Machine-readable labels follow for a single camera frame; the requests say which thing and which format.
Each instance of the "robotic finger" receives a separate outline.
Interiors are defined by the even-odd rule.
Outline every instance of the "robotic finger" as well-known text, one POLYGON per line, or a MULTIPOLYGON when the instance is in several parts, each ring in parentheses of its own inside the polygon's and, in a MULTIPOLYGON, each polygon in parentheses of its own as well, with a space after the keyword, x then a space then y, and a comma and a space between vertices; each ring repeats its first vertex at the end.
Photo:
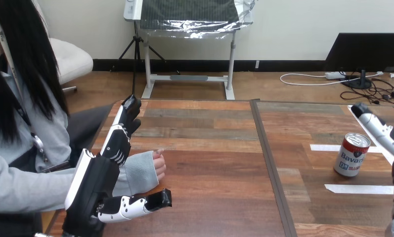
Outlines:
POLYGON ((172 206, 171 191, 163 189, 145 197, 111 197, 98 207, 98 218, 105 223, 131 220, 150 214, 161 208, 172 206))

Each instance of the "white chair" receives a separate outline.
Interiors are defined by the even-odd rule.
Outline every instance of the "white chair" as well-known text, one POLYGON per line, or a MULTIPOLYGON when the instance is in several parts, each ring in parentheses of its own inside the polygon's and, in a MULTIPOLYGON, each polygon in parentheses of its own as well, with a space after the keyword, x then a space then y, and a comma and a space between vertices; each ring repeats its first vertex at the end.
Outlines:
MULTIPOLYGON (((32 0, 37 11, 43 18, 43 23, 45 30, 48 33, 47 23, 45 22, 43 11, 37 0, 32 0)), ((55 58, 57 59, 57 64, 59 67, 59 77, 58 80, 60 85, 69 82, 78 77, 84 76, 92 71, 93 60, 92 57, 83 51, 82 49, 76 47, 74 44, 65 42, 59 39, 49 38, 51 46, 54 51, 55 58)), ((76 86, 71 86, 68 88, 63 88, 64 92, 67 91, 77 91, 76 86)))

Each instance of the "computer monitor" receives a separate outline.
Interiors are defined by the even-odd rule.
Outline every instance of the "computer monitor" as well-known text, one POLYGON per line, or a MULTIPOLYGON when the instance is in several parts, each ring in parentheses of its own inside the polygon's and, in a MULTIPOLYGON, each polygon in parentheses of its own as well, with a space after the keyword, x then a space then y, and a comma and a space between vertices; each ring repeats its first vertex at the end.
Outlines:
POLYGON ((394 67, 394 33, 339 33, 326 58, 325 71, 360 72, 347 76, 358 80, 343 82, 356 89, 368 89, 371 82, 365 72, 386 71, 394 67))

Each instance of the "can label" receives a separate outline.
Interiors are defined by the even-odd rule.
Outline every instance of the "can label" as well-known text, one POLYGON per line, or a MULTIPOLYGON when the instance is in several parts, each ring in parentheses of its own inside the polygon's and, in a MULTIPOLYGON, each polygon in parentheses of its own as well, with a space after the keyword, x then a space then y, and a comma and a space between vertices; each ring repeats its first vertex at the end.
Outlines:
POLYGON ((353 177, 359 172, 369 147, 357 147, 344 139, 334 166, 335 171, 353 177))

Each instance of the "beer can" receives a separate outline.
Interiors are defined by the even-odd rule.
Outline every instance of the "beer can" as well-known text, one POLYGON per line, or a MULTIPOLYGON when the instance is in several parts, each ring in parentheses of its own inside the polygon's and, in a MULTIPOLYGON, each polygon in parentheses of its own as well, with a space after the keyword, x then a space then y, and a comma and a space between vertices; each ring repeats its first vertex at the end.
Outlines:
POLYGON ((358 175, 370 144, 370 140, 364 135, 358 133, 345 135, 334 170, 348 177, 358 175))

